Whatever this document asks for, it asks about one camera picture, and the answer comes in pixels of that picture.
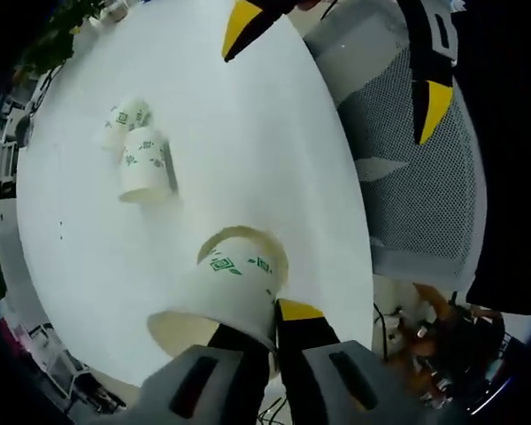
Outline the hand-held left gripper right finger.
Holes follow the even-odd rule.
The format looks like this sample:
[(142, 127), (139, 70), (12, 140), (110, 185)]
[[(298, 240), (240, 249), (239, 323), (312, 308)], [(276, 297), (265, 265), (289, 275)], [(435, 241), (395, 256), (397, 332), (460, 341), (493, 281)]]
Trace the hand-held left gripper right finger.
[(342, 342), (324, 313), (280, 298), (277, 357), (295, 424), (450, 424), (357, 341)]

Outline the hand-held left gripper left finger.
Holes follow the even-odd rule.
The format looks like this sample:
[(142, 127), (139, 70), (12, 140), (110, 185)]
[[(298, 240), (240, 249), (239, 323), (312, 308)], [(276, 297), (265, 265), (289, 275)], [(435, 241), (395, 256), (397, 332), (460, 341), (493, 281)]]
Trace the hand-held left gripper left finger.
[(269, 351), (220, 325), (142, 385), (127, 424), (254, 424), (269, 378)]

